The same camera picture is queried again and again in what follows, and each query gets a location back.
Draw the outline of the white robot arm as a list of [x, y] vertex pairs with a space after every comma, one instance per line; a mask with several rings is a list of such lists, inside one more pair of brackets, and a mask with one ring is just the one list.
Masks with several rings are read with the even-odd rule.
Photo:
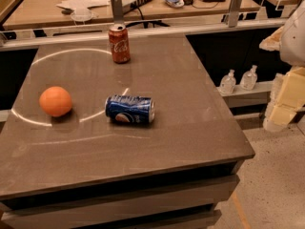
[[275, 76], [263, 121], [266, 131], [279, 132], [305, 105], [305, 1], [284, 26], [259, 44], [259, 48], [279, 51], [280, 59], [292, 66], [284, 75]]

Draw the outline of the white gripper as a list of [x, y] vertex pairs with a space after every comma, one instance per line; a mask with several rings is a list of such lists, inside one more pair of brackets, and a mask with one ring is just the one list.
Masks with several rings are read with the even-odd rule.
[[264, 129], [269, 132], [282, 131], [304, 105], [305, 68], [292, 67], [285, 75], [278, 73], [265, 112]]

